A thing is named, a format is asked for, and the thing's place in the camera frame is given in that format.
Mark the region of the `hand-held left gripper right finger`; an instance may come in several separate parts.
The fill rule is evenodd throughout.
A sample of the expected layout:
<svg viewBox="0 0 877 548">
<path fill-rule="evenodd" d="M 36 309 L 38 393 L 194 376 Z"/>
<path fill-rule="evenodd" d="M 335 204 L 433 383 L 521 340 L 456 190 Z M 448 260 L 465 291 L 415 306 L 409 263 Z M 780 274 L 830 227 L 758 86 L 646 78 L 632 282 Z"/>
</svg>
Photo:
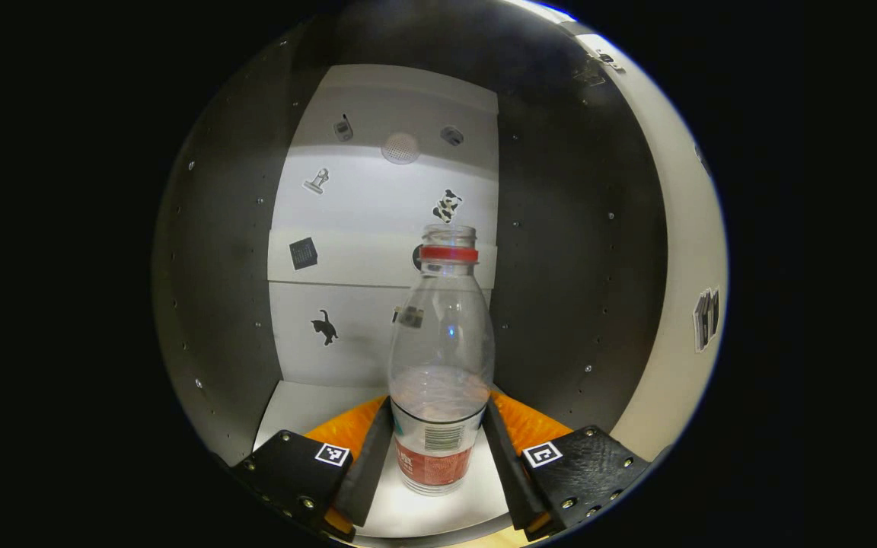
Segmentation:
<svg viewBox="0 0 877 548">
<path fill-rule="evenodd" d="M 568 428 L 499 392 L 490 395 L 483 430 L 509 519 L 529 541 L 595 519 L 652 465 L 597 425 Z"/>
</svg>

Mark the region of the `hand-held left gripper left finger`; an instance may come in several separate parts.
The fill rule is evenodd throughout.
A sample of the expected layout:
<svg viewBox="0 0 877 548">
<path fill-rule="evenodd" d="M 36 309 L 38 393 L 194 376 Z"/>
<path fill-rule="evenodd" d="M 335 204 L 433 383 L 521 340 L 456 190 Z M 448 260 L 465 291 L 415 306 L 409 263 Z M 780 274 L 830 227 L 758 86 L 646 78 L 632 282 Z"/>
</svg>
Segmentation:
<svg viewBox="0 0 877 548">
<path fill-rule="evenodd" d="M 378 397 L 306 435 L 279 430 L 229 472 L 293 524 L 351 542 L 375 501 L 393 426 L 390 398 Z"/>
</svg>

